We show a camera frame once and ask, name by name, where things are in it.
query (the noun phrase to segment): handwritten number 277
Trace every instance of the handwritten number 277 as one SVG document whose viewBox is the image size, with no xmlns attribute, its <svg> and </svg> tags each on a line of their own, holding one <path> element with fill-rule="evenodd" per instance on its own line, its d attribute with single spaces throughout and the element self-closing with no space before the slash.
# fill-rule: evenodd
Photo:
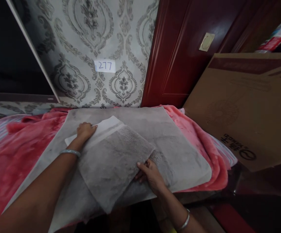
<svg viewBox="0 0 281 233">
<path fill-rule="evenodd" d="M 103 68 L 105 68 L 105 70 L 107 69 L 106 62 L 103 62 L 103 64 L 105 63 L 105 67 L 102 66 L 102 63 L 100 61 L 98 63 L 99 63 L 99 68 L 100 69 L 103 69 Z"/>
</svg>

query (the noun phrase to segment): wooden door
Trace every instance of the wooden door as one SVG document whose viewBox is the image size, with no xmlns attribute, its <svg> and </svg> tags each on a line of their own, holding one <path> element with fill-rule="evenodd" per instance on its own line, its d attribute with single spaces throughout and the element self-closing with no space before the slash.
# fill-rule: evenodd
<svg viewBox="0 0 281 233">
<path fill-rule="evenodd" d="M 214 53 L 231 52 L 266 0 L 160 0 L 142 107 L 182 107 Z M 207 52 L 205 33 L 215 34 Z"/>
</svg>

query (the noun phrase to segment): plastic bottle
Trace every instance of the plastic bottle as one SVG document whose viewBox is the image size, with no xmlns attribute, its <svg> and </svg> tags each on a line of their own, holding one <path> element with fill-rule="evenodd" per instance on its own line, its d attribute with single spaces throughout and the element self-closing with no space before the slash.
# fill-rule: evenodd
<svg viewBox="0 0 281 233">
<path fill-rule="evenodd" d="M 262 43 L 256 53 L 272 52 L 281 44 L 281 24 L 274 30 L 268 40 Z"/>
</svg>

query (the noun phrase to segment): gray towel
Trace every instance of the gray towel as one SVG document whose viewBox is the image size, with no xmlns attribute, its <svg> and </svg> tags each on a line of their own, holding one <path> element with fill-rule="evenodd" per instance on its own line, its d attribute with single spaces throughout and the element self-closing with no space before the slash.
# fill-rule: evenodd
<svg viewBox="0 0 281 233">
<path fill-rule="evenodd" d="M 137 132 L 112 116 L 98 124 L 94 137 L 85 145 L 79 171 L 91 194 L 109 214 L 144 163 L 154 146 Z"/>
</svg>

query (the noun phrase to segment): bracelet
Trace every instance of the bracelet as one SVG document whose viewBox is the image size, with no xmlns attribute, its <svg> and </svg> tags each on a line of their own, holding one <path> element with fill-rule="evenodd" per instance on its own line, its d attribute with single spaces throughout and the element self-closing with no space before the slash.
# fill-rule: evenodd
<svg viewBox="0 0 281 233">
<path fill-rule="evenodd" d="M 186 210 L 188 211 L 188 217 L 187 217 L 185 223 L 177 231 L 184 229 L 188 225 L 189 218 L 190 218 L 190 211 L 188 209 L 186 209 Z"/>
<path fill-rule="evenodd" d="M 76 150 L 68 150 L 68 149 L 66 149 L 66 150 L 62 150 L 60 152 L 60 154 L 62 154 L 62 153 L 71 153 L 71 154 L 77 155 L 78 158 L 80 158 L 80 156 L 81 156 L 80 152 L 76 151 Z"/>
</svg>

